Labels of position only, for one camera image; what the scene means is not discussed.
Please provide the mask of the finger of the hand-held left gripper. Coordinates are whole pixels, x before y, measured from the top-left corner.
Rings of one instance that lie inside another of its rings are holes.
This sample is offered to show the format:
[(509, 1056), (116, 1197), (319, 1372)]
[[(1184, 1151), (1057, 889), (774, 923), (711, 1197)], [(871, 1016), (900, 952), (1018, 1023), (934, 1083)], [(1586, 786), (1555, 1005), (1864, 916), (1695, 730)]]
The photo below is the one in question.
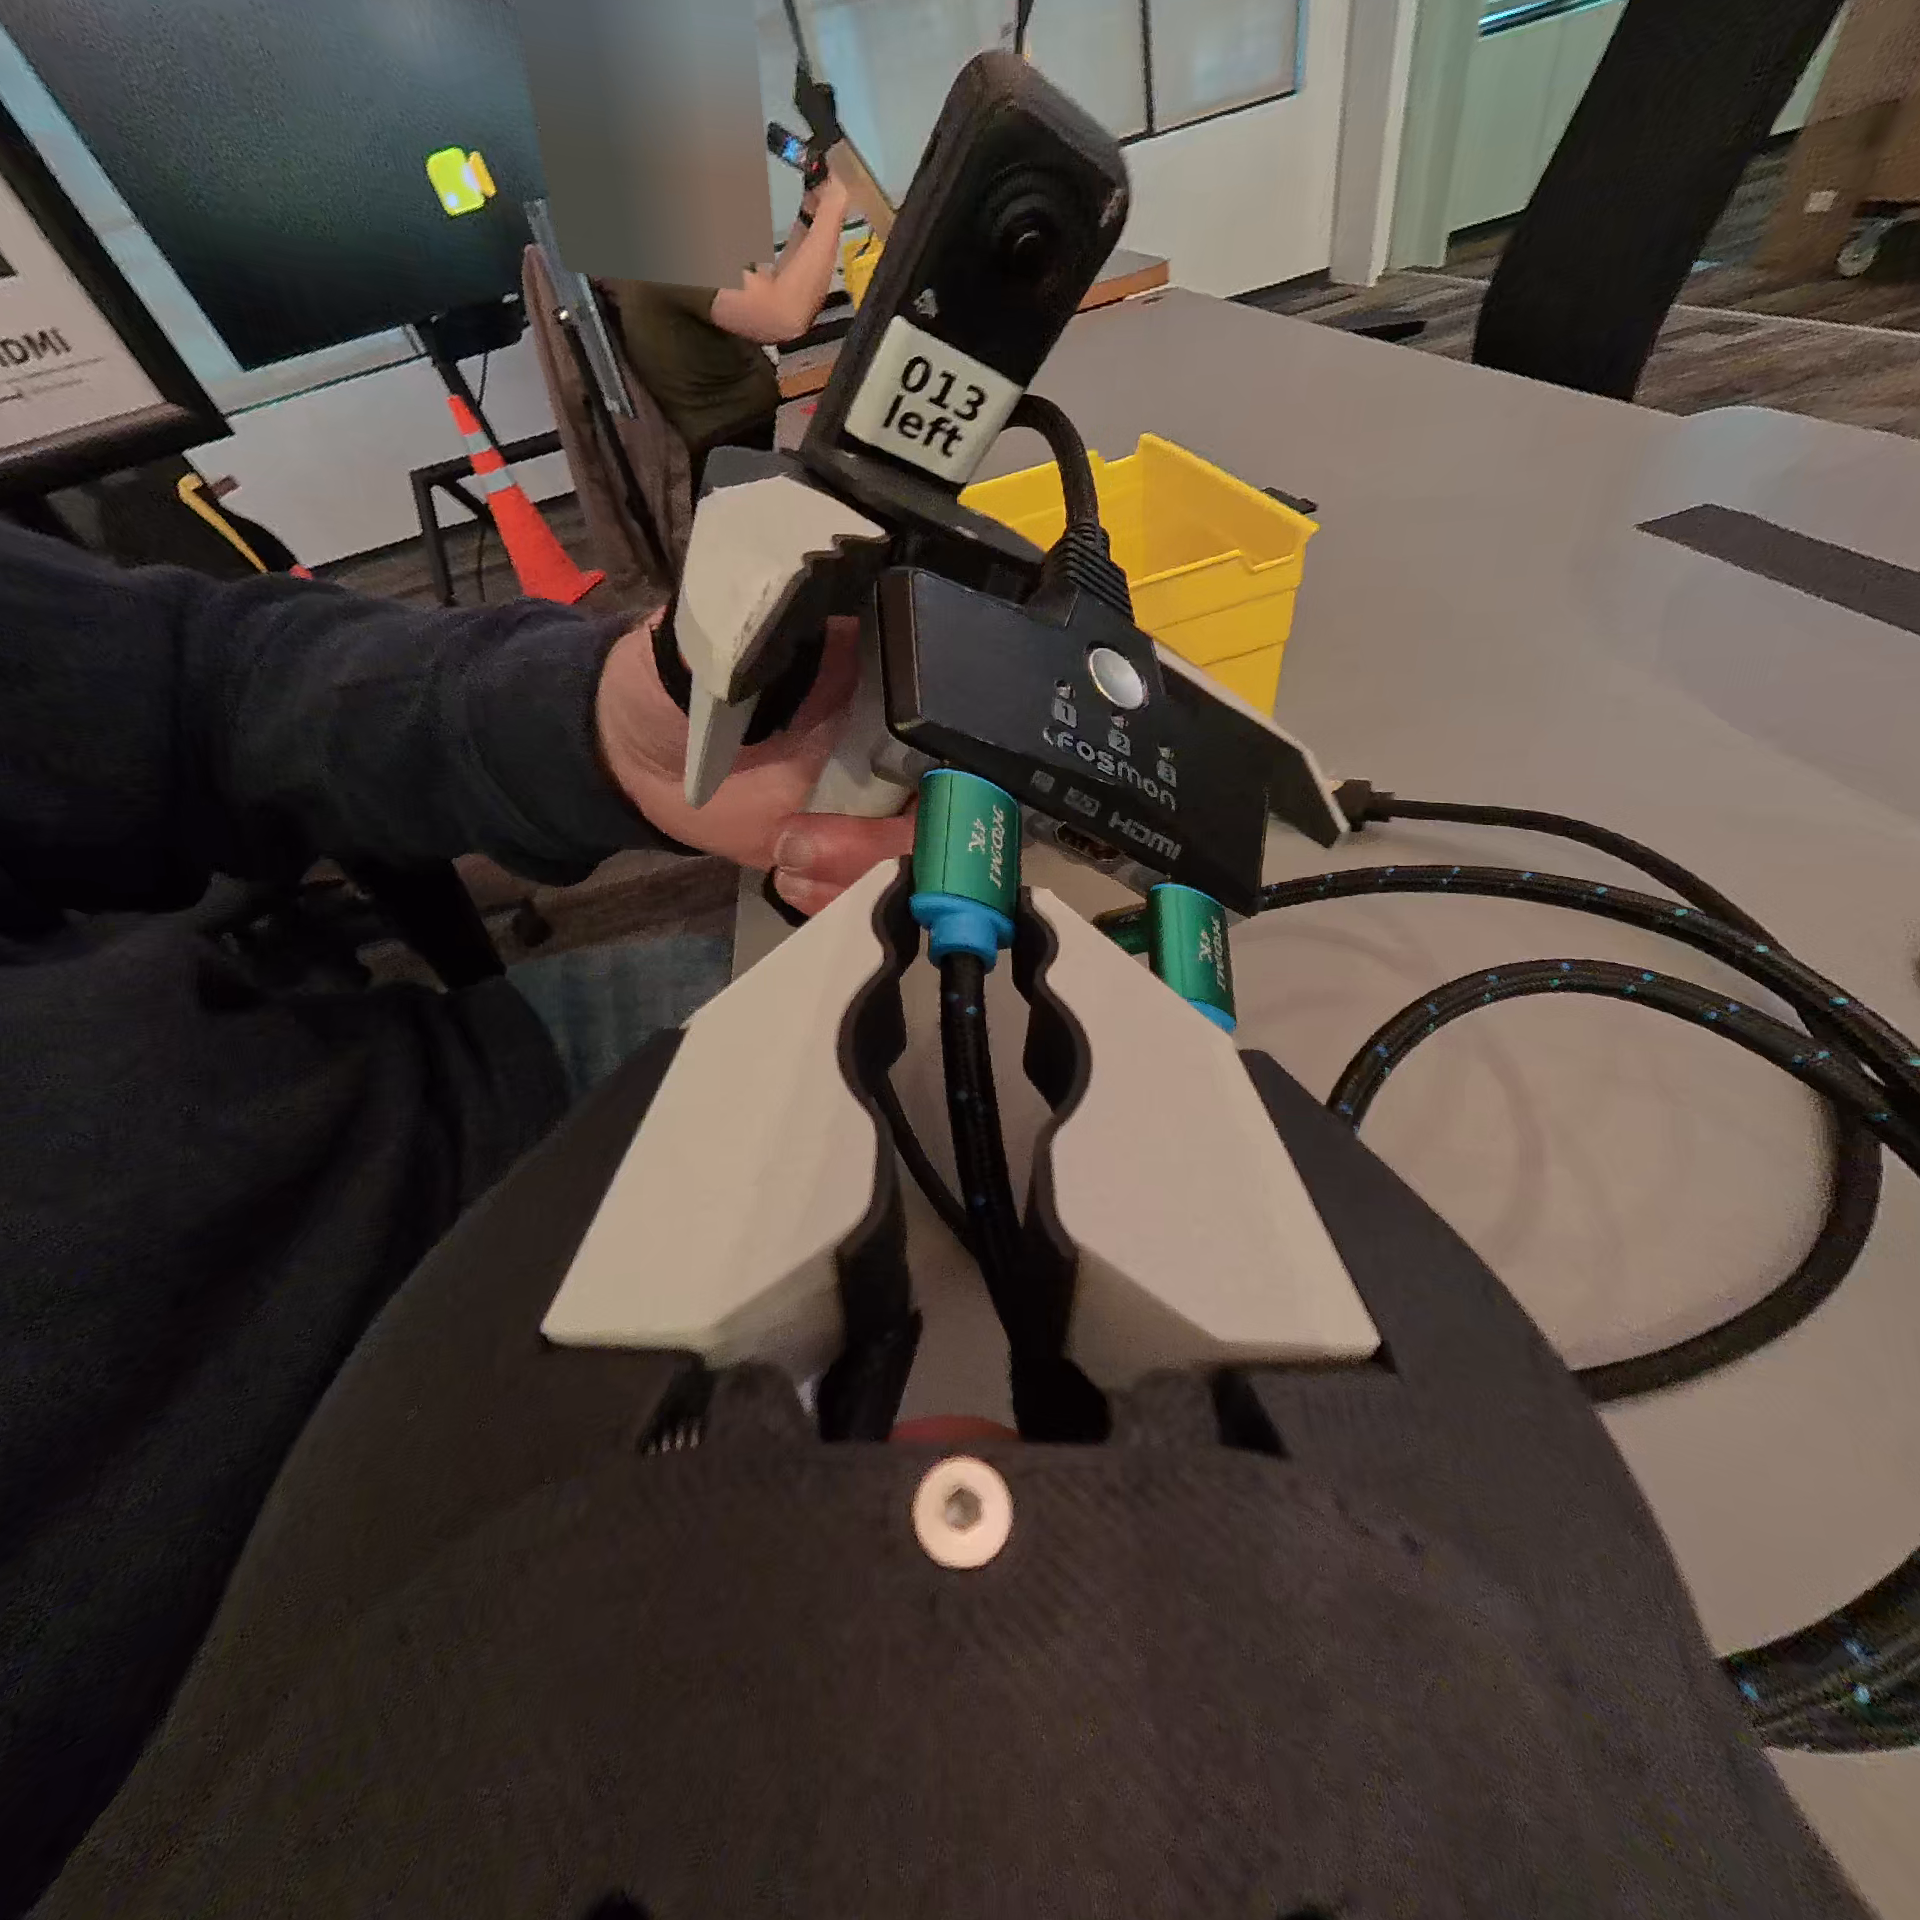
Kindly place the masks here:
[(804, 472), (710, 472), (675, 597), (690, 806), (716, 800), (749, 746), (793, 725), (830, 620), (859, 610), (886, 558), (886, 527)]
[(1347, 833), (1331, 782), (1315, 759), (1220, 684), (1178, 657), (1156, 660), (1162, 698), (1150, 718), (1160, 738), (1152, 783), (1167, 818), (1150, 845), (1220, 853), (1249, 821), (1278, 821), (1331, 849)]

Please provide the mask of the wooden desk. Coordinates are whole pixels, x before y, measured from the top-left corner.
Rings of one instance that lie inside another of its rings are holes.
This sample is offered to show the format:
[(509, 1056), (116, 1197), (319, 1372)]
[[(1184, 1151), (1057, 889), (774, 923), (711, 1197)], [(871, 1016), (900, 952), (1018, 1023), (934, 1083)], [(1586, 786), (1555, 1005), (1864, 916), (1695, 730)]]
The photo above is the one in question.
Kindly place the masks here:
[[(1078, 314), (1098, 314), (1104, 309), (1150, 297), (1169, 288), (1169, 263), (1147, 251), (1116, 250), (1080, 297)], [(852, 330), (850, 320), (834, 320), (830, 338), (816, 343), (804, 343), (796, 350), (780, 352), (776, 359), (776, 384), (780, 402), (812, 402), (830, 385), (834, 363), (839, 355), (842, 338)]]

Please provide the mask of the person's left hand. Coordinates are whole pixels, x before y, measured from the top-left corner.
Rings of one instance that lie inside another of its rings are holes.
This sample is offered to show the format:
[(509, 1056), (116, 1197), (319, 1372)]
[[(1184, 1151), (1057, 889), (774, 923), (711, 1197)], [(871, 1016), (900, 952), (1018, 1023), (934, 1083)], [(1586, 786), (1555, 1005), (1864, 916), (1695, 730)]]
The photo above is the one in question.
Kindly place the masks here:
[(656, 663), (663, 610), (621, 634), (605, 663), (593, 725), (609, 782), (663, 837), (774, 880), (796, 913), (816, 916), (879, 861), (915, 849), (915, 818), (850, 821), (811, 812), (859, 684), (859, 624), (825, 624), (820, 675), (786, 733), (746, 749), (705, 806), (685, 803), (685, 713)]

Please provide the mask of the black office chair back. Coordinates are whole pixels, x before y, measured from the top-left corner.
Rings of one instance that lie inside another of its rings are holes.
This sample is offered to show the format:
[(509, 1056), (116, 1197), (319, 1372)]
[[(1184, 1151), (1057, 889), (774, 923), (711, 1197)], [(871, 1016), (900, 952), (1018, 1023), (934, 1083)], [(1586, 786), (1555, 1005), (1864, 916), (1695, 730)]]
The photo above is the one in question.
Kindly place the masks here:
[(1627, 4), (1478, 303), (1472, 363), (1630, 402), (1841, 4)]

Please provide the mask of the orange traffic cone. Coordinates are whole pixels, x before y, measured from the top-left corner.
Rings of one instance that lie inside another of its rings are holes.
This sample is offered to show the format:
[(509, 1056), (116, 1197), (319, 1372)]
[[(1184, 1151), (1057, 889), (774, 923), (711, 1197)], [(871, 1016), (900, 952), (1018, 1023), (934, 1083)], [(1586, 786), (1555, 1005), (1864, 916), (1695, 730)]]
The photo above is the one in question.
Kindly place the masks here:
[(538, 506), (518, 488), (509, 459), (494, 443), (488, 422), (468, 395), (452, 388), (448, 408), (465, 439), (470, 474), (514, 562), (521, 597), (564, 609), (583, 605), (587, 595), (605, 586), (605, 572), (583, 572), (575, 564)]

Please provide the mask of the person's legs blue jeans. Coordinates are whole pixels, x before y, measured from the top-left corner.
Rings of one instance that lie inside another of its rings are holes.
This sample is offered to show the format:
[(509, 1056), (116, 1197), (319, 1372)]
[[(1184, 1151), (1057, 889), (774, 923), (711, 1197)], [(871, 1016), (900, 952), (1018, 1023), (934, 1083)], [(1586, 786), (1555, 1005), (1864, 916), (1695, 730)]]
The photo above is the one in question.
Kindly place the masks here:
[(654, 935), (572, 946), (514, 964), (506, 979), (549, 1033), (569, 1093), (583, 1097), (730, 983), (730, 938)]

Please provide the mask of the large cardboard box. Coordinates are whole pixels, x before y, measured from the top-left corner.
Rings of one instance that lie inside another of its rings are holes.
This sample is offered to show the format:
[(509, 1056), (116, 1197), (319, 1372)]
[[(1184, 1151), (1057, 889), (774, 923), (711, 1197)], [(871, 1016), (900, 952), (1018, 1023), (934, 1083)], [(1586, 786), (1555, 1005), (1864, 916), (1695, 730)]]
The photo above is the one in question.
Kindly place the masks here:
[(1848, 4), (1755, 251), (1764, 281), (1864, 275), (1916, 217), (1916, 4)]

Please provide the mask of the black wall screen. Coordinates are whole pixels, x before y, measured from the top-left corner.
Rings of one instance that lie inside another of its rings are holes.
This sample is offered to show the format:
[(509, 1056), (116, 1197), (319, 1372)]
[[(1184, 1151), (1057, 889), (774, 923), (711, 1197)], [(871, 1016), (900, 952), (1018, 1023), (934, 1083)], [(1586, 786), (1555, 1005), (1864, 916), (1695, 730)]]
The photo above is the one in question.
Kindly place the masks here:
[(4, 4), (4, 40), (247, 372), (518, 295), (509, 4)]

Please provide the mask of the brown padded chair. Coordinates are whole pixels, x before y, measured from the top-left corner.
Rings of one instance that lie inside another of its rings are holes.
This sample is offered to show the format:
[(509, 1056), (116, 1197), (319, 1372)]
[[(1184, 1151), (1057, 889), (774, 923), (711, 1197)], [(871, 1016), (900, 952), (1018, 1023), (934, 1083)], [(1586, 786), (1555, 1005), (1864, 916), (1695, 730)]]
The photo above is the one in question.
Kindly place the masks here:
[(609, 595), (667, 595), (692, 516), (685, 443), (636, 378), (593, 286), (564, 264), (549, 203), (529, 199), (521, 213), (521, 312), (590, 564)]

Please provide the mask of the framed marker sign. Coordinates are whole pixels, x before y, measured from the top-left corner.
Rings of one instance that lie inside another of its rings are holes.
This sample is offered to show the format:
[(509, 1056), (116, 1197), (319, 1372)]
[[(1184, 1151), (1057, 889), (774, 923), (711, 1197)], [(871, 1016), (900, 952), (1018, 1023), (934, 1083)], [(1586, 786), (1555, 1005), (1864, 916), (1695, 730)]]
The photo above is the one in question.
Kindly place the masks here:
[(4, 506), (229, 439), (229, 420), (4, 110)]

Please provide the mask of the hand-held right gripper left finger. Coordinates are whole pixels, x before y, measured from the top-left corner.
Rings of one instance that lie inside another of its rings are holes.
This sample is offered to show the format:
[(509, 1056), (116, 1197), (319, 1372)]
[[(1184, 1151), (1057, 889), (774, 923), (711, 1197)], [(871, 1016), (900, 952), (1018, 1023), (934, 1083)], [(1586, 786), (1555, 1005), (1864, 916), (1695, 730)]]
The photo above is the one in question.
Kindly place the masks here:
[(557, 1348), (812, 1381), (830, 1443), (890, 1435), (916, 1356), (897, 1155), (911, 868), (886, 861), (700, 1009), (543, 1315)]

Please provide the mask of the yellow plastic bin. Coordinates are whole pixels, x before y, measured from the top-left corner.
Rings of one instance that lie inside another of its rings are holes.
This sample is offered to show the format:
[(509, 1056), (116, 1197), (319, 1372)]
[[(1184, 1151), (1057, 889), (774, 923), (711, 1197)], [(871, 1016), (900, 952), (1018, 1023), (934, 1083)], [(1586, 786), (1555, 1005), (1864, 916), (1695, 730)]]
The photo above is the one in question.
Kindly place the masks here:
[(1137, 629), (1271, 716), (1315, 512), (1152, 434), (1089, 477)]

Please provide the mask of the black HDMI switch box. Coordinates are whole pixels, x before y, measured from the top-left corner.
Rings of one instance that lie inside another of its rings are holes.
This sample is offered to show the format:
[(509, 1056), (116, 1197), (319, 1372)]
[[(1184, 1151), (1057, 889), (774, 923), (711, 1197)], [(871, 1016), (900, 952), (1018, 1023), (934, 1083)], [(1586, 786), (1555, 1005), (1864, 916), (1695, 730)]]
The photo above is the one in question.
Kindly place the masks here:
[(1253, 716), (1089, 595), (1044, 619), (894, 564), (871, 613), (900, 746), (993, 782), (1080, 853), (1253, 907), (1278, 759)]

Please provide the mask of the person's left forearm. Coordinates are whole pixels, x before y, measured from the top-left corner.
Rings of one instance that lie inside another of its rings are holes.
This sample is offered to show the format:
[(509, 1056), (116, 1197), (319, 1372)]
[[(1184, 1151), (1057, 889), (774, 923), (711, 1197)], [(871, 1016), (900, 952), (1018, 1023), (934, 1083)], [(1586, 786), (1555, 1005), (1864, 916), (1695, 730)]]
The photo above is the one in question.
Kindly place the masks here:
[(4, 527), (4, 931), (178, 913), (215, 877), (461, 856), (578, 882), (670, 849), (617, 790), (615, 624), (121, 570)]

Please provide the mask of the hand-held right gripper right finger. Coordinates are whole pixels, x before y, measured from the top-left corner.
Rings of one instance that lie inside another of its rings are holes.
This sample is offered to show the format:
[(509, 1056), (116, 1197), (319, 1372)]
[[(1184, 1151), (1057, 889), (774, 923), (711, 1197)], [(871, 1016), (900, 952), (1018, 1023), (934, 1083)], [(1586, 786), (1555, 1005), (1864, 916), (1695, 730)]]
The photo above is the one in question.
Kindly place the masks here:
[(1229, 913), (1147, 903), (1144, 958), (1022, 896), (1022, 1067), (1049, 1105), (1027, 1251), (1089, 1380), (1367, 1363), (1381, 1337), (1239, 1056)]

